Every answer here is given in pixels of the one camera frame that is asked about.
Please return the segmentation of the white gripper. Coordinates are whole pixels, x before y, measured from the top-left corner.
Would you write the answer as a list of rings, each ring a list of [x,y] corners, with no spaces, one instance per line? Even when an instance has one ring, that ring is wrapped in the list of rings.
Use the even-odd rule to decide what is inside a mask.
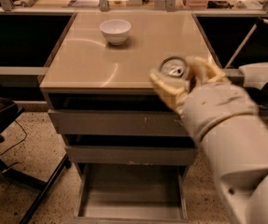
[[[247,92],[229,82],[225,73],[214,63],[198,56],[188,56],[188,79],[197,87],[189,93],[190,83],[184,78],[170,77],[151,69],[149,80],[153,90],[173,111],[178,111],[183,126],[195,143],[226,119],[257,115],[258,108]]]

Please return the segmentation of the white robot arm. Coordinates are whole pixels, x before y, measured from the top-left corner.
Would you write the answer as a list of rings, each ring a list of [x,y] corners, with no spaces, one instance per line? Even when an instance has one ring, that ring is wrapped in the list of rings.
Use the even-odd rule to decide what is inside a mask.
[[[206,155],[232,224],[268,224],[268,127],[247,92],[200,57],[170,58],[149,80]]]

